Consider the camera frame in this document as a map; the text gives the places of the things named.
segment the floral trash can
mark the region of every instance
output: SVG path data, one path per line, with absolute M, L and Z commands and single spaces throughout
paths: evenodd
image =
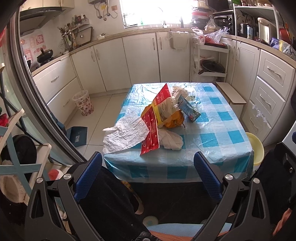
M 91 103 L 88 90 L 78 92 L 74 95 L 72 100 L 75 102 L 76 106 L 83 116 L 87 116 L 94 111 L 94 107 Z

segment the yellow bucket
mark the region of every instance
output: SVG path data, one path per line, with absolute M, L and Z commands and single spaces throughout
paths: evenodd
M 264 148 L 261 141 L 252 133 L 246 132 L 254 151 L 254 169 L 257 169 L 264 158 Z

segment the white drawer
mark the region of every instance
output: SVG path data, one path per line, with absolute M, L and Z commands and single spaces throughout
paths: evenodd
M 280 58 L 261 50 L 258 75 L 287 100 L 295 69 Z
M 76 105 L 72 98 L 79 91 L 81 91 L 81 87 L 78 79 L 75 78 L 47 104 L 51 112 L 61 123 L 64 124 L 75 109 Z
M 247 105 L 247 109 L 242 117 L 242 120 L 249 132 L 257 136 L 261 142 L 265 140 L 272 129 L 268 123 L 263 121 L 261 116 L 257 117 L 257 110 L 253 109 L 253 103 L 251 101 L 249 101 Z
M 271 126 L 274 126 L 278 120 L 286 103 L 272 87 L 259 77 L 256 79 L 251 100 Z
M 66 57 L 36 74 L 33 79 L 46 103 L 76 77 L 70 57 Z

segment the tile floor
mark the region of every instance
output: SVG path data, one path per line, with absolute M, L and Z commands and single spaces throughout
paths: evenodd
M 82 116 L 78 110 L 70 120 L 66 129 L 72 126 L 87 126 L 87 144 L 77 150 L 89 159 L 95 151 L 103 151 L 103 129 L 113 127 L 121 110 L 121 105 L 127 93 L 119 93 L 108 96 L 91 98 L 94 112 L 88 116 Z

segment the plastic table cover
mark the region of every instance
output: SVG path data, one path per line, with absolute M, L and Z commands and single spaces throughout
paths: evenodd
M 135 84 L 127 94 L 117 120 L 124 115 L 140 116 L 165 83 Z M 254 152 L 235 113 L 211 83 L 168 83 L 168 86 L 194 88 L 195 101 L 190 104 L 201 116 L 192 123 L 184 115 L 184 125 L 169 129 L 183 138 L 181 150 L 158 150 L 140 156 L 141 143 L 104 155 L 107 168 L 120 180 L 144 183 L 180 183 L 201 181 L 193 157 L 201 151 L 210 163 L 243 179 L 252 173 Z

